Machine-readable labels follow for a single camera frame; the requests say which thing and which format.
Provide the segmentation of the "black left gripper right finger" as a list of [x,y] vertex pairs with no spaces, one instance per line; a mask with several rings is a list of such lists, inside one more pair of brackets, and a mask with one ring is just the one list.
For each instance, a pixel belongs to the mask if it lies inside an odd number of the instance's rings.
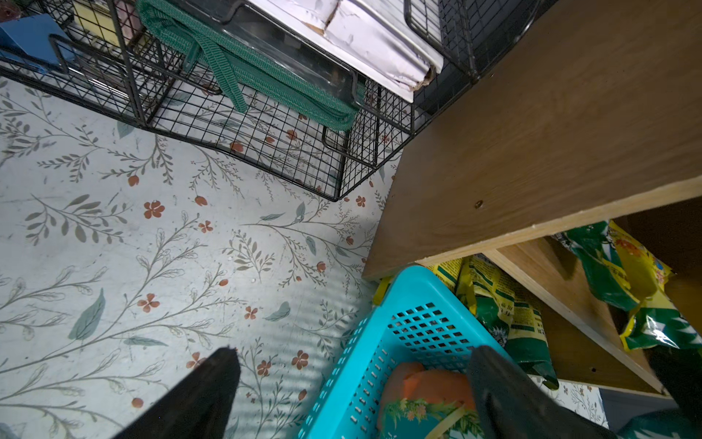
[[554,402],[517,365],[490,347],[475,349],[467,370],[486,438],[616,437]]

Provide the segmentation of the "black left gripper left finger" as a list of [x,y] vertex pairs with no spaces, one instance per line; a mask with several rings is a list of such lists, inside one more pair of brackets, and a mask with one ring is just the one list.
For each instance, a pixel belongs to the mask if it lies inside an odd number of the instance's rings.
[[241,364],[236,349],[220,348],[118,438],[222,438],[230,419]]

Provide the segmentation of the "teal plastic basket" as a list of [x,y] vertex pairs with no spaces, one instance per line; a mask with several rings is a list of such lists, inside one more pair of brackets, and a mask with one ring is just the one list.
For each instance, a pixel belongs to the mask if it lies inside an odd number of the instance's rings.
[[301,438],[374,438],[384,387],[396,367],[464,372],[481,346],[506,351],[430,270],[415,265],[392,281],[361,320],[299,430]]

